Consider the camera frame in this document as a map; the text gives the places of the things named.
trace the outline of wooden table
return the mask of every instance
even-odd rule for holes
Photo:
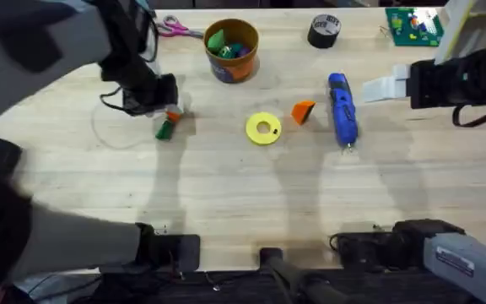
[[[311,19],[334,14],[337,44],[306,41]],[[394,63],[431,58],[435,49],[395,47],[380,31],[383,8],[159,11],[205,30],[236,17],[260,32],[257,71],[223,84],[201,41],[160,40],[164,73],[176,75],[188,116],[169,143],[154,138],[159,118],[131,118],[102,106],[96,65],[80,68],[0,117],[0,137],[27,154],[18,179],[35,199],[108,220],[143,221],[202,237],[202,269],[256,267],[260,247],[280,246],[301,266],[332,266],[327,236],[397,220],[450,221],[486,243],[486,125],[454,128],[451,109],[413,111],[406,100],[360,101],[361,84]],[[342,151],[328,119],[329,73],[347,74],[360,139]],[[294,103],[317,102],[298,127]],[[250,142],[257,111],[283,121],[275,144]],[[466,118],[486,112],[467,109]]]

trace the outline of yellow tape roll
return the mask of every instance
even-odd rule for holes
[[[269,133],[260,133],[258,131],[258,124],[261,122],[265,122],[269,125]],[[255,144],[274,143],[280,136],[281,129],[278,118],[267,112],[253,114],[249,120],[246,121],[246,134]]]

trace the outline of circuit board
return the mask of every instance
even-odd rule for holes
[[[438,46],[444,29],[435,8],[386,8],[396,46]]]

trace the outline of small cup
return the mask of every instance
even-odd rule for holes
[[[226,44],[241,43],[251,51],[243,57],[226,59],[213,54],[208,49],[209,37],[224,30]],[[211,24],[203,36],[203,44],[208,54],[211,69],[217,79],[233,84],[244,80],[252,72],[254,57],[258,49],[258,31],[249,23],[239,19],[223,19]]]

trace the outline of orange block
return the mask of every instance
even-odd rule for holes
[[[311,100],[303,100],[295,104],[294,109],[292,109],[292,117],[295,122],[302,125],[306,122],[307,118],[311,114],[312,108],[316,103]]]
[[[181,118],[181,114],[170,111],[167,111],[166,115],[168,116],[168,119],[170,119],[173,123],[179,122],[179,119]]]

